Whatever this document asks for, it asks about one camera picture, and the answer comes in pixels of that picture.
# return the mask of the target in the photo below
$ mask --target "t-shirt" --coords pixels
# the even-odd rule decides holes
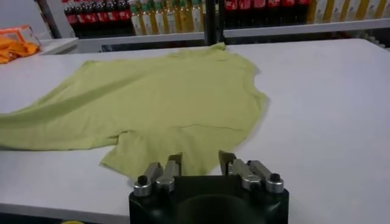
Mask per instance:
[[[0,114],[0,145],[70,150],[115,145],[102,164],[129,177],[183,153],[184,175],[205,175],[261,117],[257,68],[223,44],[158,58],[86,61],[31,106]]]

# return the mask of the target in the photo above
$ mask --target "red-labeled bottle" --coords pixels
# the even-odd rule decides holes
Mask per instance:
[[[268,0],[267,2],[267,25],[280,25],[280,0]]]
[[[101,34],[109,35],[110,34],[110,18],[108,17],[107,9],[106,9],[105,0],[97,0],[96,2],[96,14],[99,18]]]
[[[252,26],[252,15],[250,11],[251,0],[238,0],[239,5],[239,26],[248,28]]]
[[[118,3],[114,0],[108,0],[106,8],[108,18],[110,18],[110,26],[113,28],[112,34],[120,34],[121,17],[118,11]]]
[[[74,34],[78,37],[79,20],[77,19],[76,13],[74,11],[74,6],[69,0],[62,0],[62,4],[66,19],[68,20],[69,25],[71,25]]]
[[[121,19],[121,34],[130,35],[132,33],[132,20],[130,4],[125,0],[118,1],[119,17]]]
[[[307,23],[307,14],[309,12],[310,0],[297,0],[296,13],[297,24]]]
[[[84,0],[84,14],[88,23],[89,36],[95,37],[101,34],[99,17],[96,13],[96,3],[92,0]]]
[[[74,13],[79,21],[79,36],[86,37],[88,34],[88,23],[84,15],[83,3],[80,0],[74,0]]]
[[[224,1],[225,1],[225,28],[226,29],[237,28],[238,27],[238,0],[224,0]]]
[[[295,0],[282,0],[282,24],[293,25],[296,21]]]
[[[266,24],[266,0],[253,0],[252,2],[252,18],[254,26],[261,27]]]

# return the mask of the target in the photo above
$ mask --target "orange cloth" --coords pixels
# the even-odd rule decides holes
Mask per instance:
[[[26,57],[39,51],[39,46],[33,43],[22,43],[0,36],[0,64],[8,63],[18,57]]]

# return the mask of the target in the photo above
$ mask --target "table surface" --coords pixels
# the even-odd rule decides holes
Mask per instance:
[[[61,53],[69,48],[77,46],[78,38],[61,38],[61,39],[50,39],[40,40],[41,51],[36,55],[55,55]]]
[[[261,70],[270,98],[236,150],[278,172],[289,223],[388,223],[390,53],[364,40],[229,46]],[[177,49],[20,58],[0,66],[0,113],[45,95],[85,60],[156,57]],[[131,181],[99,166],[112,147],[0,152],[0,211],[128,223]],[[211,172],[219,174],[219,168]]]

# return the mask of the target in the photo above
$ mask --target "shelf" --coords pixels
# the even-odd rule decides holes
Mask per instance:
[[[106,38],[89,38],[79,40],[79,49],[81,52],[98,52],[102,45],[111,44],[137,44],[137,43],[158,43],[169,41],[186,41],[186,40],[204,40],[204,32],[192,33],[170,33],[160,35],[129,36],[129,37],[106,37]]]
[[[364,30],[390,27],[390,18],[362,21],[349,21],[340,23],[306,24],[297,26],[260,27],[250,29],[224,30],[224,36],[230,37],[255,37],[286,35],[299,33],[321,33],[347,30]]]

